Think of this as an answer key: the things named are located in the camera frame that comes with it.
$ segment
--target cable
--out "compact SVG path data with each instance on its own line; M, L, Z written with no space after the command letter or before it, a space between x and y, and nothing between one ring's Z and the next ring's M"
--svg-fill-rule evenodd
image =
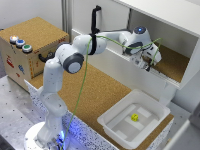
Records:
M84 75L84 78L83 78L81 90L80 90L80 92L79 92L79 96L78 96L78 101L77 101L77 103L76 103L76 107L75 107L75 109L74 109L73 115L72 115L71 120L70 120L70 122L69 122L69 125L68 125L68 127L67 127L66 134L65 134L65 136L64 136L64 143L65 143L65 139L66 139L66 137L67 137L67 133L68 133L69 127L70 127L70 125L71 125L71 123L72 123L72 120L73 120L73 118L74 118L74 115L76 114L76 109L77 109L77 107L78 107L78 104L79 104L79 101L80 101L80 96L81 96L81 93L82 93L82 90L83 90L83 85L84 85L84 83L85 83L85 78L86 78L86 75L87 75L88 50L89 50L89 46L90 46L90 42L91 42L91 41L92 41L92 38L91 38L91 39L89 40L89 42L88 42L87 53L86 53L85 75Z
M116 44L118 44L118 45L120 45L120 46L122 46L122 47L129 48L129 49L138 49L138 48L141 48L141 49L142 49L142 48L144 48L144 47L147 47L147 46L151 45L152 43L155 43L155 42L157 42L157 41L159 41L159 40L162 40L161 38L158 38L158 39L154 40L153 42L151 42L151 43L149 43L149 44L147 44L147 45L145 45L145 46L139 46L139 47L126 47L126 46L120 44L119 42L117 42L117 41L115 41L115 40L112 40L112 39L110 39L110 38L108 38L108 37L97 36L97 38L105 38L105 39L108 39L108 40L110 40L110 41L112 41L112 42L114 42L114 43L116 43ZM77 103L76 103L76 107L75 107L75 109L74 109L74 112L73 112L73 114L72 114L72 117L71 117L71 119L70 119L69 125L68 125L68 127L67 127L67 130L66 130L66 133L65 133L65 136L64 136L64 143L65 143L65 140L66 140L66 137L67 137L68 131L69 131L69 127L70 127L70 125L71 125L71 123L72 123L72 120L73 120L75 114L76 114L76 110L77 110L77 107L78 107L78 104L79 104L79 101L80 101L80 96L81 96L81 93L82 93L82 90L83 90L83 85L84 85L84 83L85 83L85 78L86 78L86 75L87 75L88 50L89 50L89 46L90 46L91 41L92 41L92 38L90 38L90 40L89 40L89 42L88 42L87 53L86 53L86 67L85 67L85 74L84 74L83 82L82 82L81 89L80 89L80 92L79 92L79 96L78 96L78 100L77 100ZM153 64L154 59L155 59L155 56L156 56L156 54L158 53L158 51L159 51L159 49L160 49L160 45L161 45L161 43L159 43L158 49L157 49L156 53L154 54L154 57L153 57L153 59L152 59L150 65Z

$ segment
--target cardboard box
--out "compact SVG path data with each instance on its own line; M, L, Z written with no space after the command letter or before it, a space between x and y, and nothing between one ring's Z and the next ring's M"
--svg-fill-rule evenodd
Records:
M32 46L32 53L25 54L10 44L10 36L16 35ZM45 20L36 17L0 31L0 50L7 75L28 91L24 83L41 74L45 63L38 55L47 57L55 52L60 42L69 41L69 35Z

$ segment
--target yellow toy in bin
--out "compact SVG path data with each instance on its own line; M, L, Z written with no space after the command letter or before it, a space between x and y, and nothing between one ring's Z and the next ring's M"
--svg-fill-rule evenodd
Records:
M133 114L132 116L131 116L131 120L133 120L133 121L138 121L138 114Z

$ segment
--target brown work surface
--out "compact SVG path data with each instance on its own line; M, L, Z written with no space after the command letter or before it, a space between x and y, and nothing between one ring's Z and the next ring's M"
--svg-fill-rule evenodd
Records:
M71 112L73 112L78 99L84 71L85 63L81 71L77 74L64 73L63 88L59 92L59 95L65 101ZM39 88L43 83L43 75L41 74L35 77L30 83L36 88ZM131 89L128 87L88 64L87 77L76 116L117 146L120 150L123 150L121 146L105 134L103 127L97 122L97 118L130 92ZM145 150L172 119L173 116L169 115L137 148L137 150Z
M22 22L0 32L0 37L7 42L10 42L10 36L13 35L18 36L19 39L25 40L26 44L32 46L33 51L68 36L66 32L53 26L40 17Z
M165 46L160 53L162 60L153 68L180 83L190 59Z

